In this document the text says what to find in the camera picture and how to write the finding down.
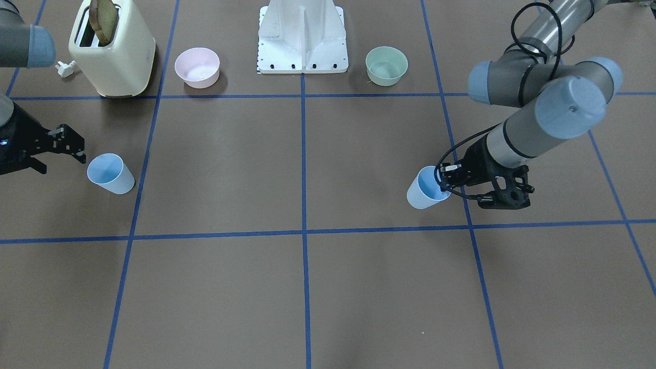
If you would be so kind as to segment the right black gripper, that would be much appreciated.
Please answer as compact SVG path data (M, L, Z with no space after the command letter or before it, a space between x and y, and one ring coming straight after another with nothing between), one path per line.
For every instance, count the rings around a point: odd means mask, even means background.
M2 113L1 139L1 175L31 168L47 174L47 165L34 156L48 150L87 163L85 140L77 131L67 124L49 131L14 102L10 113Z

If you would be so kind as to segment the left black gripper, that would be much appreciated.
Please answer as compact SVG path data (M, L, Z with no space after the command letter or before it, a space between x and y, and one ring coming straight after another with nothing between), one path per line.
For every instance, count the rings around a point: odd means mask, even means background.
M528 183L527 165L507 168L499 164L487 147L487 136L466 150L464 168L461 163L441 163L437 166L437 180L443 191L466 185L490 182L492 191L475 196L480 208L488 210L520 210L531 205L530 194L535 189Z

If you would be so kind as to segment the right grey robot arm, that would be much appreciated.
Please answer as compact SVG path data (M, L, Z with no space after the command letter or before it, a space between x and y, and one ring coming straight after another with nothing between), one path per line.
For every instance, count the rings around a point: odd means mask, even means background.
M2 1L2 68L42 68L54 65L56 49L51 33L23 20L12 1ZM33 169L47 173L47 166L35 156L42 153L66 154L85 164L85 140L74 129L61 124L55 129L42 126L37 119L9 97L1 98L1 174Z

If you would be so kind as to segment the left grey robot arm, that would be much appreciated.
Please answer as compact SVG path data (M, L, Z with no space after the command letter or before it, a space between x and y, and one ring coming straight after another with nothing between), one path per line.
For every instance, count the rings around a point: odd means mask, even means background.
M498 60L478 63L468 77L469 98L516 112L466 138L468 149L454 163L439 159L433 178L441 192L483 209L530 206L528 162L599 124L623 84L620 66L605 57L561 65L576 31L609 4L533 2L516 12L511 45Z

